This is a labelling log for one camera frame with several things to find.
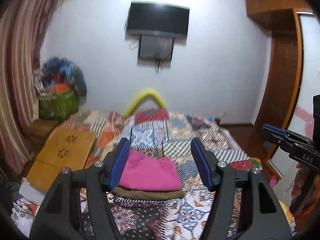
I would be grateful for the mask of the orange sleeve right forearm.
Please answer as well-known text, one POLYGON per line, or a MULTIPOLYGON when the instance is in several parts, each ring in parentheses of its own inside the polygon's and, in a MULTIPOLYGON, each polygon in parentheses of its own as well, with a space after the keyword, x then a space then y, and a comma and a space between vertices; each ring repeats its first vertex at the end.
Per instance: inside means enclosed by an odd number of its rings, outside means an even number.
POLYGON ((303 226, 306 225, 308 219, 311 216, 312 211, 314 210, 314 208, 316 207, 317 202, 319 201, 319 194, 318 197, 316 199, 316 201, 308 206, 308 207, 304 207, 302 209, 302 211, 300 212, 300 214, 298 215, 293 215, 293 218, 295 220, 295 229, 298 230, 298 228, 302 228, 303 226))

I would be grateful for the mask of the person's right hand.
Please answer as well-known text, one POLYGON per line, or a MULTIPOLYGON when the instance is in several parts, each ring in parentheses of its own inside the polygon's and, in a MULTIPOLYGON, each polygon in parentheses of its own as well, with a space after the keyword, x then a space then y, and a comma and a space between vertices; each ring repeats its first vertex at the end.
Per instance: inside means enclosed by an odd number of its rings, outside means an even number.
POLYGON ((298 163, 296 165, 296 168, 298 169, 298 171, 296 173, 294 183, 293 183, 293 188, 291 191, 291 197, 293 199, 296 199, 301 194, 302 188, 303 188, 304 183, 306 181, 304 167, 305 166, 302 163, 298 163))

